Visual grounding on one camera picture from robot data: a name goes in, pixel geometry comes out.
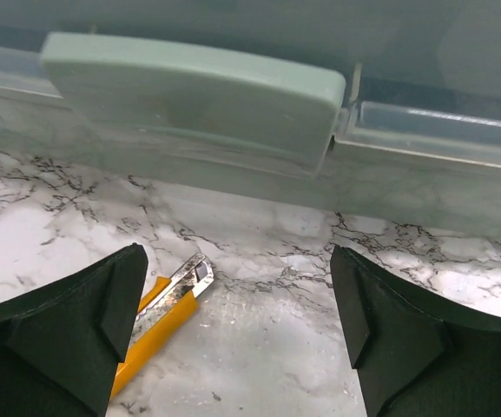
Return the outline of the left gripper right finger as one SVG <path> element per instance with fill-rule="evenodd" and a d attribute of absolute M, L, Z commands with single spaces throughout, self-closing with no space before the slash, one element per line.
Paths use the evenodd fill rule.
<path fill-rule="evenodd" d="M 393 275 L 350 248 L 330 261 L 369 416 L 501 416 L 501 317 Z"/>

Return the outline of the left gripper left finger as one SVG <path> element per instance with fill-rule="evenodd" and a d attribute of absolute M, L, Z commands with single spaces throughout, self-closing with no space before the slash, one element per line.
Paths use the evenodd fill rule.
<path fill-rule="evenodd" d="M 0 416 L 103 416 L 146 280 L 139 244 L 0 303 Z"/>

